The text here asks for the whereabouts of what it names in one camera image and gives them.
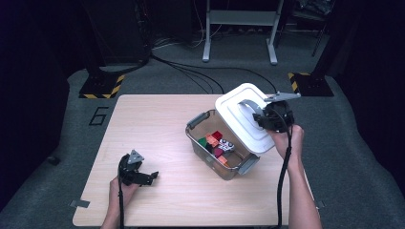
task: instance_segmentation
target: white container lid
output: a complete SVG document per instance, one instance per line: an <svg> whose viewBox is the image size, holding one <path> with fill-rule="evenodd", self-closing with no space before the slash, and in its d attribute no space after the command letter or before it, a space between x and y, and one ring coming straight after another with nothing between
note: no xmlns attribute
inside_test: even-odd
<svg viewBox="0 0 405 229"><path fill-rule="evenodd" d="M274 141L253 119L254 110L241 102L248 99L264 108L267 105L265 98L267 96L255 85L244 83L219 97L215 102L215 109L229 129L255 155L270 150L274 146Z"/></svg>

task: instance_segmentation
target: plastic storage bin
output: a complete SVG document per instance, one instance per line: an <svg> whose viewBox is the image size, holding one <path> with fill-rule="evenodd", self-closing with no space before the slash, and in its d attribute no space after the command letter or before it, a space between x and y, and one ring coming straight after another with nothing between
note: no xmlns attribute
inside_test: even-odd
<svg viewBox="0 0 405 229"><path fill-rule="evenodd" d="M223 139L232 142L234 151L223 154L226 164L220 162L199 143L199 139L207 134L220 132ZM185 132L191 139L194 153L224 180L231 180L237 174L246 174L258 161L259 157L249 152L244 144L226 126L216 110L201 113L187 123Z"/></svg>

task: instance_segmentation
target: dark background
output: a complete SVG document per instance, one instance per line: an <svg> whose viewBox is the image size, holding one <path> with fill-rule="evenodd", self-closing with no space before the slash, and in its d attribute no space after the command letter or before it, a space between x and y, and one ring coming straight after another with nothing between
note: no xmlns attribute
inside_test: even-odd
<svg viewBox="0 0 405 229"><path fill-rule="evenodd" d="M198 11L204 12L205 5L202 1L197 2ZM218 4L214 7L225 6L225 1L213 2ZM130 16L132 12L128 11L132 10L130 7L134 6L134 1L113 1L112 6L107 6L107 3L91 0L2 1L0 94L5 103L0 118L1 208L58 145L69 93L66 79L84 68L112 63L131 64L148 59L150 44L140 32L147 27L137 23ZM405 5L393 0L377 4L348 0L338 0L337 3L336 16L330 26L330 42L314 69L314 75L330 74L336 79L352 105L359 133L404 193L401 131L405 127L402 109L405 104L402 93L405 88L402 71ZM149 4L163 3L155 0ZM269 4L261 5L263 3L259 1L241 1L240 4L241 9L274 8ZM177 6L184 14L167 10L166 13L176 15L173 20L185 20L180 28L169 28L173 26L171 24L167 32L173 32L179 39L190 39L190 34L198 29L195 15L190 13L192 7L191 1L184 1L183 5ZM121 21L117 28L114 26L117 22L113 20L97 22L100 12L103 12L101 18L104 19L114 18L120 13L128 20ZM160 30L166 28L158 19L151 20ZM107 30L95 31L95 23ZM138 30L125 30L136 27ZM100 37L117 41L115 35L118 33L119 41L123 43L100 46ZM149 35L146 39L153 39L153 34Z"/></svg>

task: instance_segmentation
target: black and yellow tape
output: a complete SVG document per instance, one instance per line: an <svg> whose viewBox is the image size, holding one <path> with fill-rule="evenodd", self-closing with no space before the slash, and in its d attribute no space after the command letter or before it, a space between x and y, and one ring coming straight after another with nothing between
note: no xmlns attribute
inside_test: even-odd
<svg viewBox="0 0 405 229"><path fill-rule="evenodd" d="M289 82L291 83L292 90L294 91L295 94L298 94L298 93L300 93L300 89L298 88L296 75L310 76L310 74L309 73L288 73L288 78L289 78Z"/></svg>
<svg viewBox="0 0 405 229"><path fill-rule="evenodd" d="M107 91L102 90L100 92L97 92L97 90L94 90L93 92L80 93L79 97L80 98L113 98L117 95L124 78L125 78L125 75L119 76L117 78L117 81L113 82L114 85L112 85L111 88Z"/></svg>

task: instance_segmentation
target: wooden table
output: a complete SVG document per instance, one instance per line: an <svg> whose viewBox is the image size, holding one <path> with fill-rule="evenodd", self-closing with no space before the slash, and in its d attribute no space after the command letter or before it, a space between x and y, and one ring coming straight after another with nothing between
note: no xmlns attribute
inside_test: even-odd
<svg viewBox="0 0 405 229"><path fill-rule="evenodd" d="M76 226L99 226L108 206L109 181L120 159L138 151L139 169L159 171L125 209L126 226L260 226L277 224L277 183L282 159L275 149L243 176L226 181L194 154L186 123L213 109L219 94L122 95L101 142L77 207ZM283 188L283 224L288 224L289 182Z"/></svg>

